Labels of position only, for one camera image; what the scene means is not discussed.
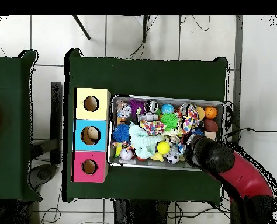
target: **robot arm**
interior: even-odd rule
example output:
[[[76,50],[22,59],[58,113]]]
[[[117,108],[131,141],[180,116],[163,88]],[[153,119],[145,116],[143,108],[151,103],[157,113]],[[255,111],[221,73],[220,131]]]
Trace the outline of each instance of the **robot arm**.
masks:
[[[185,142],[186,162],[223,183],[231,200],[241,209],[243,224],[277,224],[273,191],[251,162],[227,145],[205,136],[192,134]]]

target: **stacked boxes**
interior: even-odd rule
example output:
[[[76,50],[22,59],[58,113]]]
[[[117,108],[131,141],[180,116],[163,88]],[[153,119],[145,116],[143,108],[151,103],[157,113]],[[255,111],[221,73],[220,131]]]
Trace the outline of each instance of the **stacked boxes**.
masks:
[[[74,89],[72,181],[102,183],[108,173],[108,115],[106,89]]]

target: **yellow box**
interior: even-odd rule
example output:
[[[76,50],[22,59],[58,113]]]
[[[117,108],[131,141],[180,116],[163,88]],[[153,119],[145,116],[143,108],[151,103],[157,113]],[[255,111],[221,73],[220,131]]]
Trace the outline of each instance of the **yellow box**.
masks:
[[[110,92],[107,89],[76,87],[74,97],[75,93],[76,119],[108,120]]]

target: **blue ball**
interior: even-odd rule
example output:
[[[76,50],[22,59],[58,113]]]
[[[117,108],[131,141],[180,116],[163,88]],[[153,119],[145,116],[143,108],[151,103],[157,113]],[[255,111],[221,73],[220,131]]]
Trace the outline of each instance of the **blue ball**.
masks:
[[[174,107],[171,104],[163,104],[161,107],[161,113],[173,113],[174,112]]]

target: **circular hole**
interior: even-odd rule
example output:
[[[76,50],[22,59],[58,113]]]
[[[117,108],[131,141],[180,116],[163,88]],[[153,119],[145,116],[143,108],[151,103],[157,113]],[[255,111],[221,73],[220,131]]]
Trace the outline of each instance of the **circular hole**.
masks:
[[[82,171],[87,174],[93,174],[97,171],[97,164],[94,160],[85,160],[81,165]]]
[[[101,132],[95,126],[87,126],[82,130],[80,138],[84,144],[96,145],[101,138]]]
[[[99,108],[99,100],[95,96],[88,96],[84,100],[86,111],[96,111]]]

